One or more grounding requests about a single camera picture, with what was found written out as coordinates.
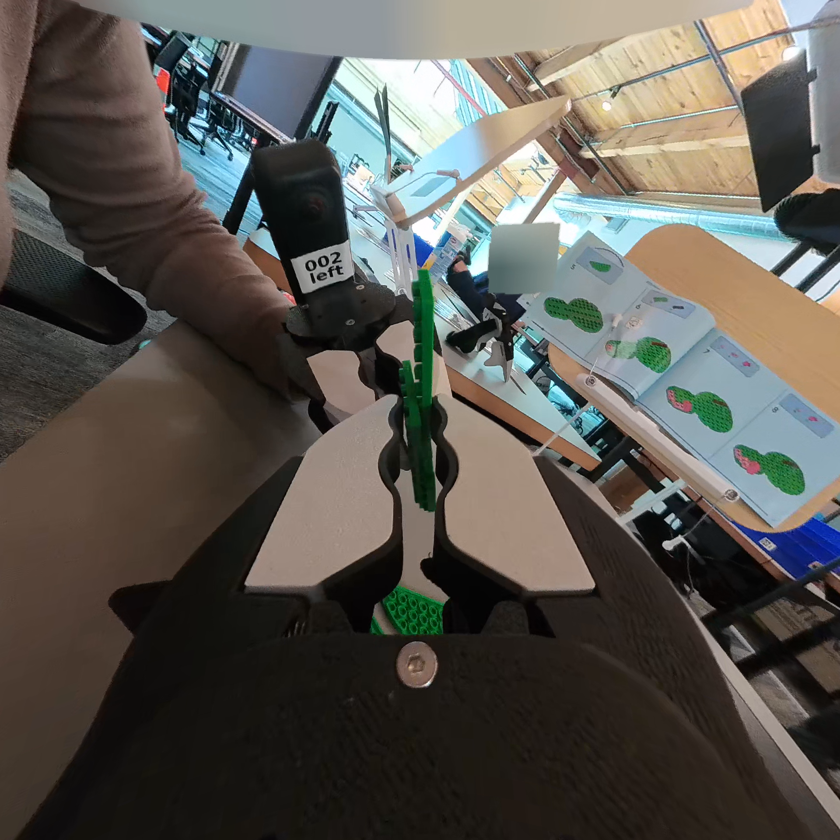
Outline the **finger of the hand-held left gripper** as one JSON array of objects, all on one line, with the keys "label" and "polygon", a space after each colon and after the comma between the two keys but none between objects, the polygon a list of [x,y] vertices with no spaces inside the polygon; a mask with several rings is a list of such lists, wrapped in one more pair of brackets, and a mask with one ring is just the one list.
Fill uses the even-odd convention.
[{"label": "finger of the hand-held left gripper", "polygon": [[323,410],[332,425],[377,401],[375,390],[363,382],[361,362],[360,356],[350,350],[323,350],[308,358],[324,397]]},{"label": "finger of the hand-held left gripper", "polygon": [[[390,326],[381,335],[381,351],[385,356],[391,356],[397,362],[413,360],[414,325],[411,322],[399,322]],[[441,339],[440,351],[434,351],[433,366],[433,396],[452,396],[452,388],[448,377],[446,362],[452,354],[451,349]]]}]

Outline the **black and white gripper tool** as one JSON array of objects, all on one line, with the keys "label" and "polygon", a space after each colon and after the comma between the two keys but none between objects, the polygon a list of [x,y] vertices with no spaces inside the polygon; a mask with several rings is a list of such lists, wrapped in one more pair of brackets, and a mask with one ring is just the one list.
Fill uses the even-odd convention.
[{"label": "black and white gripper tool", "polygon": [[513,321],[495,295],[486,295],[485,307],[476,324],[450,332],[445,342],[462,354],[489,349],[489,357],[484,365],[499,368],[504,382],[511,380],[514,362]]}]

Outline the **person's left forearm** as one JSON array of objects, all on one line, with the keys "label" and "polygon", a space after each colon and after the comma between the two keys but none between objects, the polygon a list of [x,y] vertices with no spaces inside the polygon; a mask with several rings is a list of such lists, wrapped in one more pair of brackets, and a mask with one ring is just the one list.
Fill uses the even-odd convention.
[{"label": "person's left forearm", "polygon": [[87,263],[190,324],[286,398],[322,397],[290,303],[182,168],[137,23],[1,3],[2,180],[21,171]]}]

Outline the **large black screen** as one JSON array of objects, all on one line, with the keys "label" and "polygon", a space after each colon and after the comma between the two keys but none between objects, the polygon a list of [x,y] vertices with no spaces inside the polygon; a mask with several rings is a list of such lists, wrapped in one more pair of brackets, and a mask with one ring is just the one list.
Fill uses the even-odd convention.
[{"label": "large black screen", "polygon": [[304,140],[342,61],[232,43],[212,93],[272,137]]}]

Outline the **blue storage bins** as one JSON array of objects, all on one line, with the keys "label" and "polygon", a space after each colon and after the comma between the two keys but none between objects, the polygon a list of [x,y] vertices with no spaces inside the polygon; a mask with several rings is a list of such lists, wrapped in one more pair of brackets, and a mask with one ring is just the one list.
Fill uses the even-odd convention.
[{"label": "blue storage bins", "polygon": [[745,528],[743,532],[794,578],[831,563],[839,555],[839,531],[832,523],[819,518],[789,531],[759,532]]}]

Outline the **black monitor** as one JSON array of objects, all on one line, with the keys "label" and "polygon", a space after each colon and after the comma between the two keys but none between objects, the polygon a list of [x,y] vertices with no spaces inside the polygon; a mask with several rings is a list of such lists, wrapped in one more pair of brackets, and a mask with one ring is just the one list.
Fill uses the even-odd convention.
[{"label": "black monitor", "polygon": [[767,213],[814,174],[810,86],[816,71],[801,50],[741,92],[755,179]]}]

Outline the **green lego plate assembly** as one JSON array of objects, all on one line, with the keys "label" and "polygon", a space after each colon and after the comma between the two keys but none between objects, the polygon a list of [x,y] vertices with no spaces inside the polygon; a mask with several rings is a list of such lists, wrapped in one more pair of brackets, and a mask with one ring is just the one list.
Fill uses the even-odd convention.
[{"label": "green lego plate assembly", "polygon": [[409,468],[416,504],[435,512],[436,479],[432,449],[435,326],[433,284],[427,269],[420,269],[412,284],[413,357],[402,362],[399,380]]}]

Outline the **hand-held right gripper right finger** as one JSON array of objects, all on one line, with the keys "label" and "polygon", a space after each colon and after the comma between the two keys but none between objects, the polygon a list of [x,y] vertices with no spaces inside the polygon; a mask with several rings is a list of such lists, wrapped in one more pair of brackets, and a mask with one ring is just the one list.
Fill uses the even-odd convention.
[{"label": "hand-held right gripper right finger", "polygon": [[452,396],[434,406],[442,548],[527,599],[593,593],[592,573],[526,446]]}]

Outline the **lego instruction booklet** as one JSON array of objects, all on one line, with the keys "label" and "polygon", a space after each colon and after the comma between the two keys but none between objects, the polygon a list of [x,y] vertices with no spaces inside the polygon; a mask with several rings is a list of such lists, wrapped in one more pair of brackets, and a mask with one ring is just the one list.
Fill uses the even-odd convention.
[{"label": "lego instruction booklet", "polygon": [[593,234],[560,258],[550,290],[528,297],[525,318],[769,524],[839,476],[839,415],[819,414],[703,305]]}]

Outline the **black office chair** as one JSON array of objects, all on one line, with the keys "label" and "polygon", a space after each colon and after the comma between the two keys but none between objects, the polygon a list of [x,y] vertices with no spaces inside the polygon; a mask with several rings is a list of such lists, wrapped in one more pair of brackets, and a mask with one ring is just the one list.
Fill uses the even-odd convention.
[{"label": "black office chair", "polygon": [[197,115],[200,92],[207,79],[195,64],[186,70],[179,68],[192,42],[192,36],[172,32],[154,58],[152,73],[175,141],[184,140],[205,154],[202,142],[190,129],[190,121]]},{"label": "black office chair", "polygon": [[839,264],[839,188],[790,195],[778,203],[773,220],[783,236],[797,242],[794,251],[772,269],[777,277],[808,250],[823,256],[822,262],[795,286],[806,293]]}]

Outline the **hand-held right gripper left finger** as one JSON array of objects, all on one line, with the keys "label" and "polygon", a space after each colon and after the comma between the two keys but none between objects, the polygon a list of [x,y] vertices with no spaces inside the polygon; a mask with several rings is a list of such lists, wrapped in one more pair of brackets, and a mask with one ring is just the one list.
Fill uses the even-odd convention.
[{"label": "hand-held right gripper left finger", "polygon": [[303,456],[245,578],[248,594],[375,600],[403,571],[401,402],[388,395]]}]

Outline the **green half-round lego plate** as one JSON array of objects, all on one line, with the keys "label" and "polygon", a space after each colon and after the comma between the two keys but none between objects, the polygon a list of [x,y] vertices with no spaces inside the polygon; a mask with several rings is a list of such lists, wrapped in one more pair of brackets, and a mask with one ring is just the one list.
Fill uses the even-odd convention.
[{"label": "green half-round lego plate", "polygon": [[398,585],[380,601],[385,622],[400,635],[441,635],[444,604]]}]

